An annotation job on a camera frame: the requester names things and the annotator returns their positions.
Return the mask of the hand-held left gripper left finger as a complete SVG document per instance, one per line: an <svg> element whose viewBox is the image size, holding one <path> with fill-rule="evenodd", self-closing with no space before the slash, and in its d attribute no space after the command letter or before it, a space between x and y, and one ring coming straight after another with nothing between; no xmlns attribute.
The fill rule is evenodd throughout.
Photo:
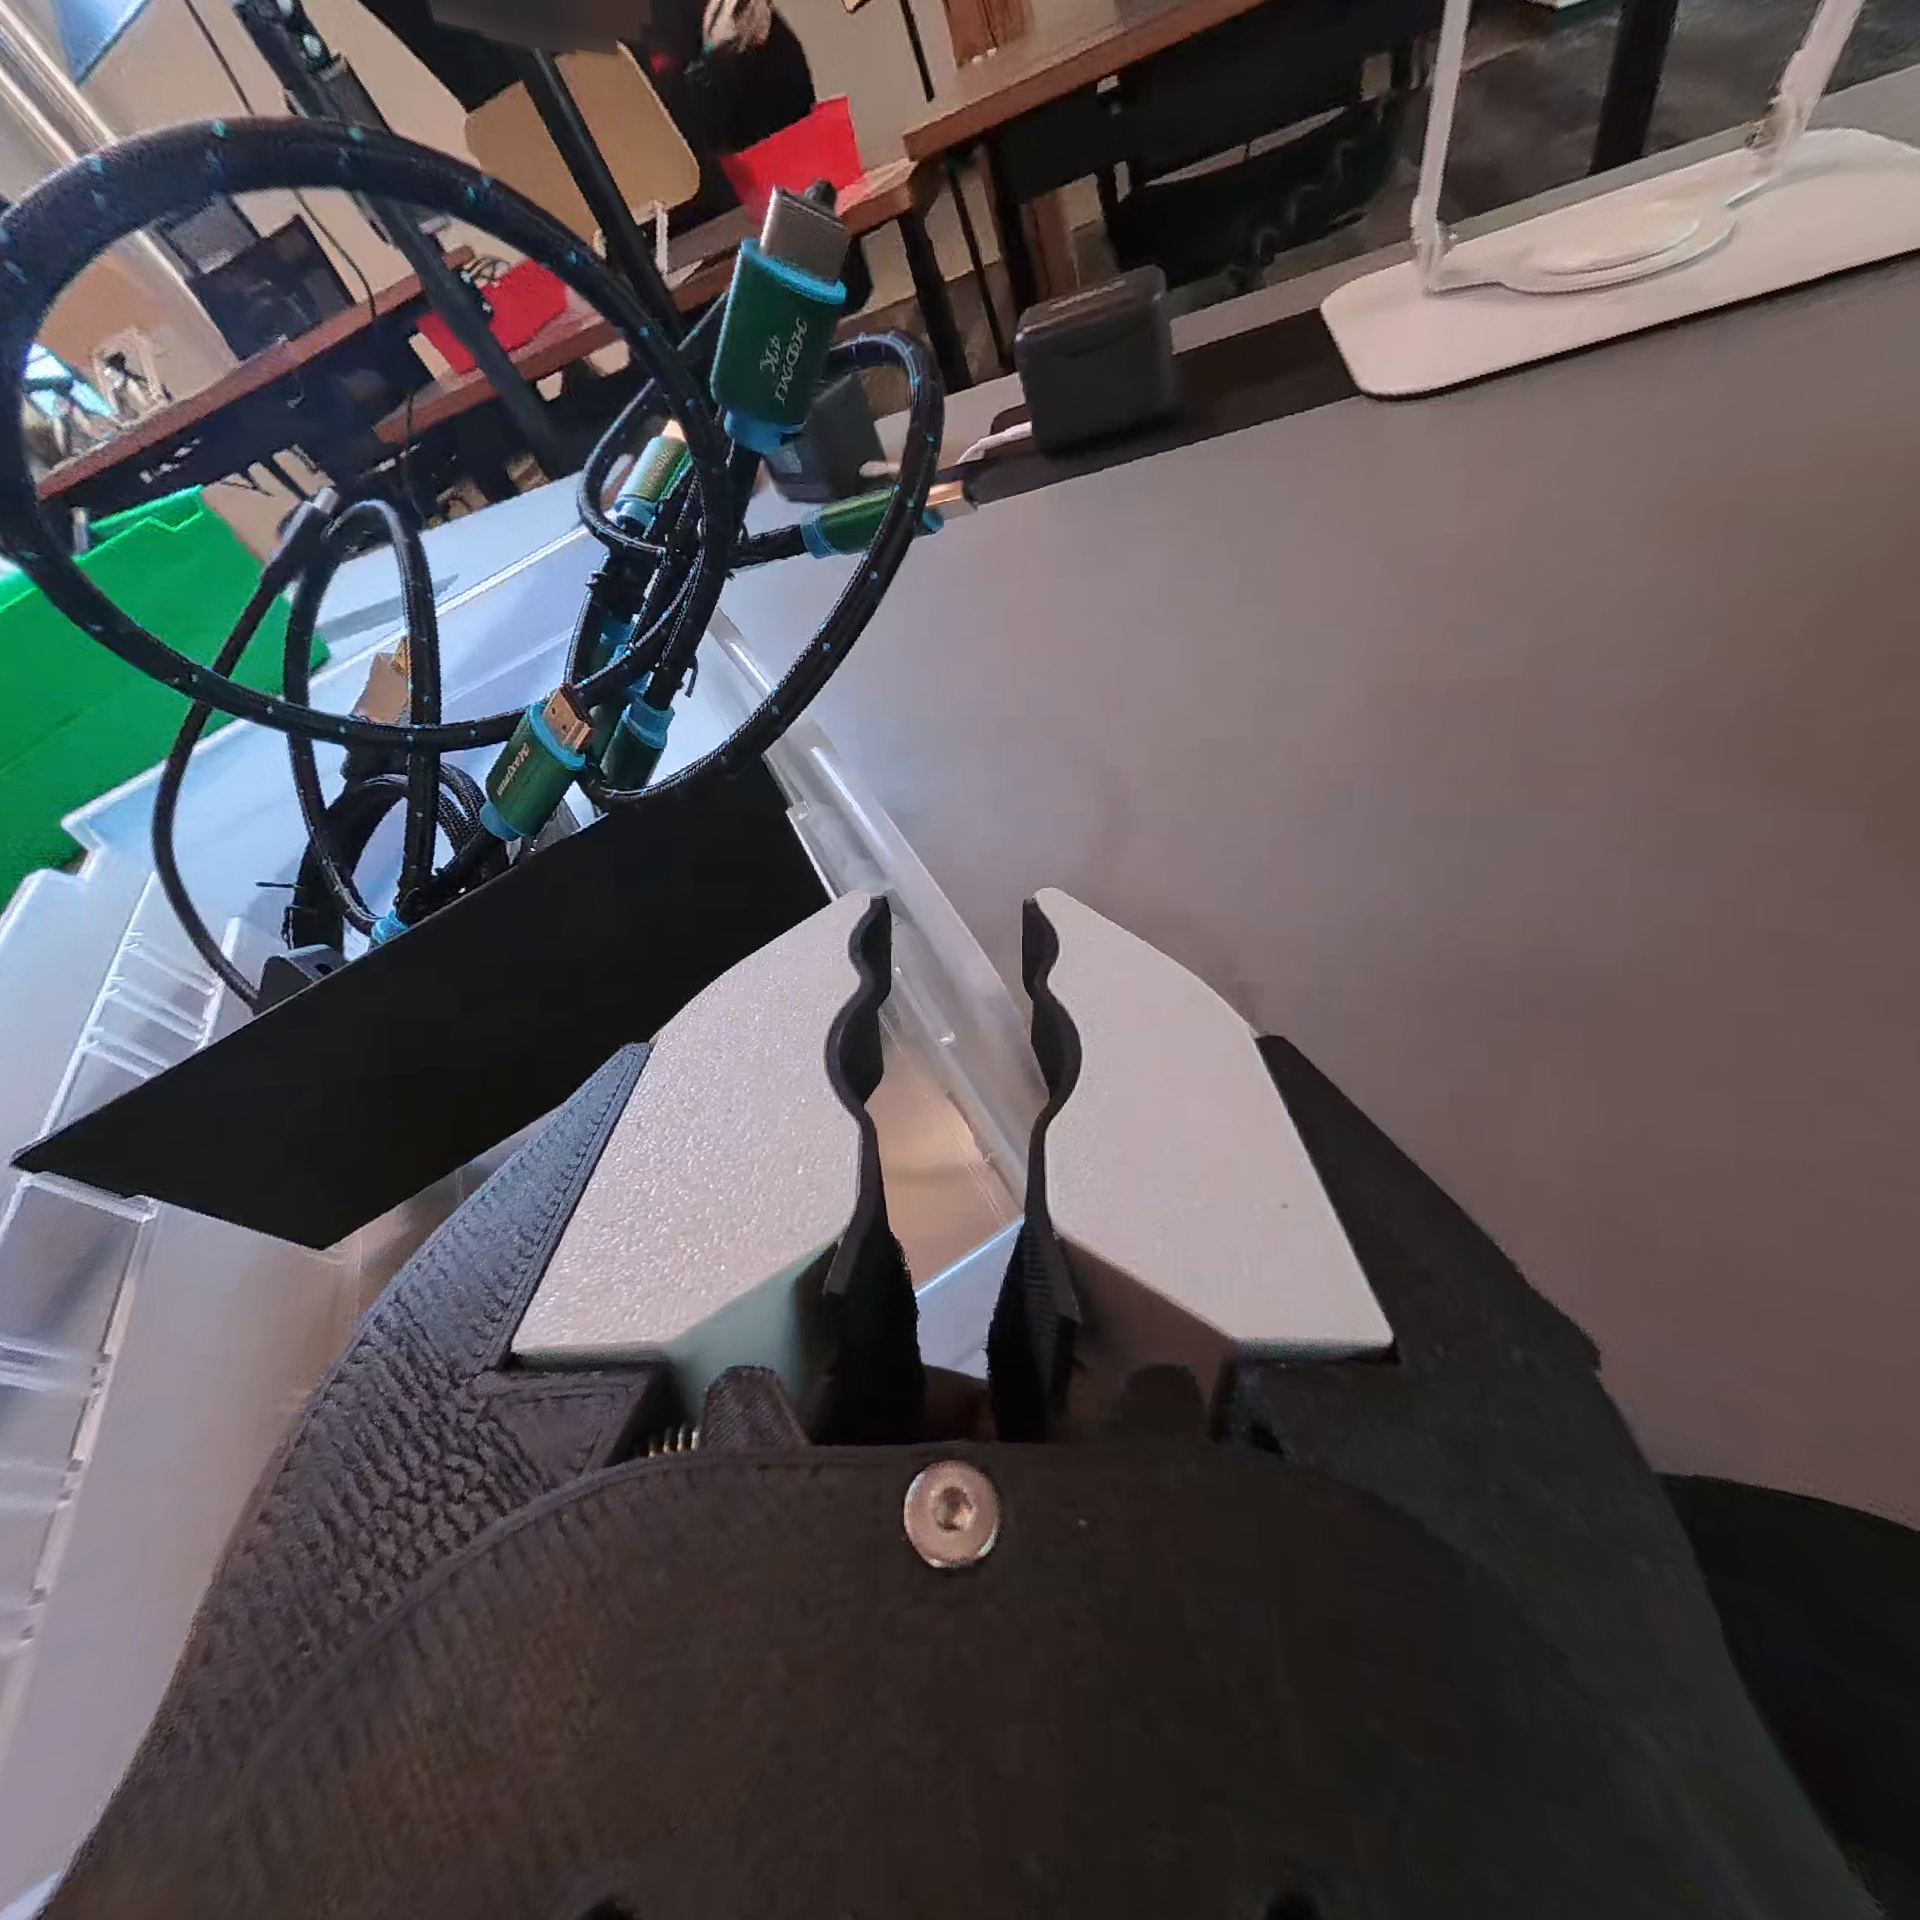
<svg viewBox="0 0 1920 1920"><path fill-rule="evenodd" d="M892 906L848 893L659 1030L512 1334L515 1360L655 1360L682 1405L760 1367L811 1437L917 1437L917 1297L869 1110L892 980Z"/></svg>

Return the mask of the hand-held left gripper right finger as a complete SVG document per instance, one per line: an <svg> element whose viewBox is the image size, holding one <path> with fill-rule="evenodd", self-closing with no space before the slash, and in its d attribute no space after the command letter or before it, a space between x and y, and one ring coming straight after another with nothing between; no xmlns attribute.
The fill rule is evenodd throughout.
<svg viewBox="0 0 1920 1920"><path fill-rule="evenodd" d="M1395 1334L1261 1035L1058 886L1021 911L1045 1087L986 1334L996 1439L1058 1445L1146 1380L1212 1417L1251 1364L1374 1364Z"/></svg>

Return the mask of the clear plastic storage box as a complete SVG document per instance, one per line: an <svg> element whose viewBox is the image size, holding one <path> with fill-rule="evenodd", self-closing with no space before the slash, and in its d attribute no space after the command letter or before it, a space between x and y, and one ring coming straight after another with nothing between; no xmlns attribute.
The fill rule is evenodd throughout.
<svg viewBox="0 0 1920 1920"><path fill-rule="evenodd" d="M524 558L483 574L486 534L447 540L431 536L428 553L437 585L447 592L440 610L447 702L469 705L524 705L543 691L565 653L565 635L537 640L537 619L551 574L552 608L562 618L562 590L585 582L585 534L558 531L558 506L512 508L518 527L552 538ZM700 672L674 723L666 774L707 753L765 691L765 673L748 644L720 614L700 647ZM960 1189L958 1222L1011 1216L1025 1116L1040 1097L1040 1073L1025 1049L1024 1022L1001 976L952 900L910 852L897 823L854 777L813 716L797 723L770 753L772 780L790 802L791 834L816 874L808 890L830 896L879 893L894 904L897 985L883 1007L887 1071L902 1062L901 1110L931 1116L940 1180L953 1171L973 1180ZM137 1092L170 1068L222 1048L248 1022L227 985L206 972L186 940L175 911L150 875L150 798L155 770L140 774L70 814L84 848L77 874L36 874L22 881L5 911L5 1669L33 1650L51 1618L61 1553L70 1546L71 1502L85 1475L92 1431L100 1425L118 1350L125 1345L129 1286L166 1254L184 1282L240 1286L253 1315L235 1352L253 1359L213 1360L211 1338L202 1359L213 1366L227 1396L222 1418L235 1434L262 1439L276 1413L289 1413L314 1370L329 1329L345 1329L349 1295L379 1289L428 1234L429 1203L452 1207L512 1150L545 1110L560 1105L594 1071L582 1055L570 1077L547 1080L543 1108L515 1093L509 1126L481 1116L467 1133L471 1148L452 1158L452 1145L390 1139L392 1128L358 1126L325 1055L310 1068L331 1103L314 1138L327 1178L350 1172L363 1192L390 1193L394 1206L366 1214L336 1243L295 1252L292 1240L260 1236L237 1222L186 1234L187 1213L150 1196L115 1196L54 1172L25 1172L12 1157L78 1123L97 1108ZM303 818L276 734L233 723L195 751L181 795L176 849L190 898L206 924L221 926L227 960L257 977L280 939L286 892L303 849Z"/></svg>

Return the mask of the grey desk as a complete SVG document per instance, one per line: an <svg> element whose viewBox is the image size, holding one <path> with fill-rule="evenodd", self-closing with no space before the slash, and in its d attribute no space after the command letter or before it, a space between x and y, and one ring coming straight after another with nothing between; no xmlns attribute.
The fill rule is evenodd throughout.
<svg viewBox="0 0 1920 1920"><path fill-rule="evenodd" d="M1669 1471L1916 1523L1916 265L960 517L813 705L1297 1044Z"/></svg>

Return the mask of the black divider board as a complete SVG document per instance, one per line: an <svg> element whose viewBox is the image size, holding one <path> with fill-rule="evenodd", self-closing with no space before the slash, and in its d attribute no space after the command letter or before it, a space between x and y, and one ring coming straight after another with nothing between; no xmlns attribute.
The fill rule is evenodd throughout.
<svg viewBox="0 0 1920 1920"><path fill-rule="evenodd" d="M14 1166L325 1250L538 1122L827 900L763 762L674 782Z"/></svg>

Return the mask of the green plastic bin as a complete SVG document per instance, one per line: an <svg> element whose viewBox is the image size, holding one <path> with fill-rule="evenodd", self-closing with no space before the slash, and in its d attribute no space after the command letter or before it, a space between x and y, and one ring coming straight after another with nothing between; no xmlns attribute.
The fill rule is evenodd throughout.
<svg viewBox="0 0 1920 1920"><path fill-rule="evenodd" d="M92 527L82 572L134 619L209 665L260 580L260 558L205 492ZM96 645L12 556L3 561L3 900L78 859L63 820L157 763L186 700Z"/></svg>

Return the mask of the black case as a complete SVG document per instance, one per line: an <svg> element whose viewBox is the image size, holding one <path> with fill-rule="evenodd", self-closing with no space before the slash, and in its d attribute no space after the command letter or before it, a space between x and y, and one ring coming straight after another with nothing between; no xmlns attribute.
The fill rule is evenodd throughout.
<svg viewBox="0 0 1920 1920"><path fill-rule="evenodd" d="M1180 410L1168 278L1155 262L1030 305L1014 332L1030 442L1058 457Z"/></svg>

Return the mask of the dark cloth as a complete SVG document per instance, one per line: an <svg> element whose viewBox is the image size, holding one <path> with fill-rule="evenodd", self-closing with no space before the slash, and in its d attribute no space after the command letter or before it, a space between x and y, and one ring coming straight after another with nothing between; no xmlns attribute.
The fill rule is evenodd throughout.
<svg viewBox="0 0 1920 1920"><path fill-rule="evenodd" d="M1883 1915L1917 1915L1917 1535L1663 1477L1749 1694Z"/></svg>

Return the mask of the red box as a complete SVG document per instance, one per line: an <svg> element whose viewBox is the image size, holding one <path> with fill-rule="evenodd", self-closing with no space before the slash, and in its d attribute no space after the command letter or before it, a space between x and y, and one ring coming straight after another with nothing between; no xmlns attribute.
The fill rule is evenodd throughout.
<svg viewBox="0 0 1920 1920"><path fill-rule="evenodd" d="M541 328L565 319L570 307L568 285L533 261L512 265L483 261L481 275L467 276L467 285L483 301L488 328L503 351L527 345ZM439 313L428 308L418 332L451 372L474 372L476 361Z"/></svg>

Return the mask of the black tripod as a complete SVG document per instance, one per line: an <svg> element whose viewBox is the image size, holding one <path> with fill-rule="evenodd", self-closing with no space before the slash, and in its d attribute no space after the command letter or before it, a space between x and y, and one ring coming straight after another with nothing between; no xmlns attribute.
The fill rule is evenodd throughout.
<svg viewBox="0 0 1920 1920"><path fill-rule="evenodd" d="M375 137L390 134L385 118L372 106L372 96L360 85L349 61L336 56L318 34L307 4L235 3L230 9L267 61L295 117L349 139L370 132ZM515 63L518 83L574 191L585 202L585 234L605 243L605 269L628 287L628 301L645 313L653 328L650 339L640 345L640 361L656 376L659 400L681 404L675 419L695 421L695 440L710 442L714 437L712 409L707 398L696 395L696 364L685 349L682 319L659 278L650 247L640 236L601 148L587 131L585 111L565 80L560 61L565 49L562 27L531 19L527 4L429 4L429 11L446 30L469 33L502 46L507 59ZM560 442L547 429L529 381L515 372L476 297L455 278L439 242L428 232L429 208L373 195L358 174L349 174L349 198L372 219L372 227L404 255L429 305L451 325L457 343L469 351L474 368L488 376L495 398L507 404L527 444L543 462L558 462L562 457Z"/></svg>

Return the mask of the red bag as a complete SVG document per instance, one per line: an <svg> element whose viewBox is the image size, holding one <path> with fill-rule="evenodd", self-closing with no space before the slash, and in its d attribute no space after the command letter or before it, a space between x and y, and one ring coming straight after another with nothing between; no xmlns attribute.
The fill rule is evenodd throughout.
<svg viewBox="0 0 1920 1920"><path fill-rule="evenodd" d="M749 232L761 227L780 191L805 195L827 181L841 199L866 177L850 97L839 92L819 101L791 126L748 148L721 154L720 167L749 220Z"/></svg>

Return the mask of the pale chair back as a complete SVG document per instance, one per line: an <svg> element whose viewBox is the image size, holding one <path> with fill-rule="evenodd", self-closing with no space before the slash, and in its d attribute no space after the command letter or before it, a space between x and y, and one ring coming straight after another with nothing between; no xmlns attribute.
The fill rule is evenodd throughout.
<svg viewBox="0 0 1920 1920"><path fill-rule="evenodd" d="M656 254L668 213L699 195L700 169L691 146L628 52L565 52L558 65L614 191ZM538 205L577 239L598 251L605 247L598 217L527 83L515 81L469 111L465 145L483 173Z"/></svg>

